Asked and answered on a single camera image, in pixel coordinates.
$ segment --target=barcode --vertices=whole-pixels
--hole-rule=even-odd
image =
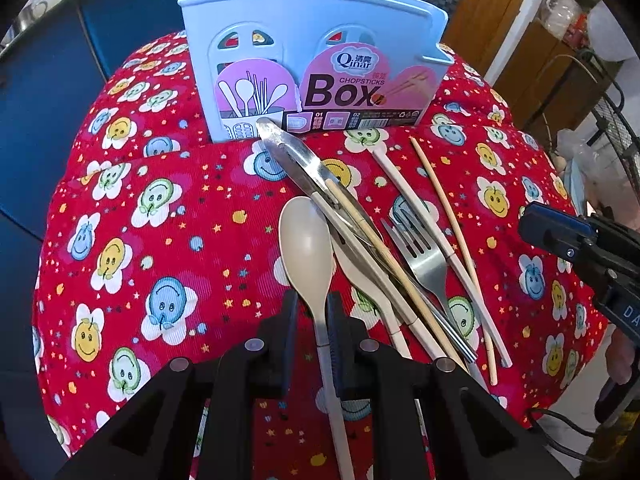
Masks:
[[[358,125],[359,128],[384,128],[389,119],[363,119]]]

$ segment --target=person's hand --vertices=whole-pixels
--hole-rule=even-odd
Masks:
[[[609,377],[618,384],[628,383],[631,378],[631,365],[634,363],[636,348],[619,328],[611,335],[611,343],[605,352]]]

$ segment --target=light blue plastic holder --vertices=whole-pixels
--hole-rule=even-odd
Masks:
[[[447,13],[421,0],[178,0],[211,139],[229,140],[214,84],[226,64],[275,60],[300,85],[315,56],[337,43],[368,43],[387,57],[390,76],[413,65],[445,75],[453,58],[438,46]],[[257,31],[266,43],[254,44]],[[338,32],[340,41],[331,42]],[[221,48],[233,33],[238,45]]]

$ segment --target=metal screw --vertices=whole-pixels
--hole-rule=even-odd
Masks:
[[[258,352],[264,348],[264,341],[262,339],[254,337],[253,339],[249,339],[246,343],[244,343],[244,347],[249,352]]]
[[[456,362],[449,357],[441,357],[436,359],[436,366],[441,372],[452,372],[456,369]]]
[[[177,357],[171,361],[169,368],[174,372],[181,372],[186,370],[189,366],[189,360],[184,357]]]
[[[363,339],[360,342],[360,349],[363,352],[375,352],[378,348],[380,348],[380,343],[375,339]]]

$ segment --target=red tablecloth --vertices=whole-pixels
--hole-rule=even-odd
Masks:
[[[570,201],[543,150],[459,57],[420,127],[377,130],[364,141],[345,132],[303,138],[331,159],[375,221],[402,207],[369,151],[384,144],[457,249],[409,134],[449,195],[513,358],[512,368],[498,368],[491,392],[525,424],[526,408],[549,406],[589,361],[605,325],[570,267],[516,232],[519,211],[532,200],[573,212]],[[36,284],[38,380],[67,452],[169,359],[218,356],[278,311],[287,286],[278,216],[299,193],[258,140],[210,143],[183,33],[127,59],[76,137],[50,204]],[[451,271],[446,285],[449,298],[466,301]],[[373,337],[388,342],[339,268],[332,290]],[[467,319],[465,331],[488,382],[478,322]],[[404,333],[414,357],[426,359]],[[255,407],[255,479],[338,478],[314,346],[310,320],[300,316],[289,396]],[[356,478],[363,479],[372,464],[370,407],[360,402],[344,412]]]

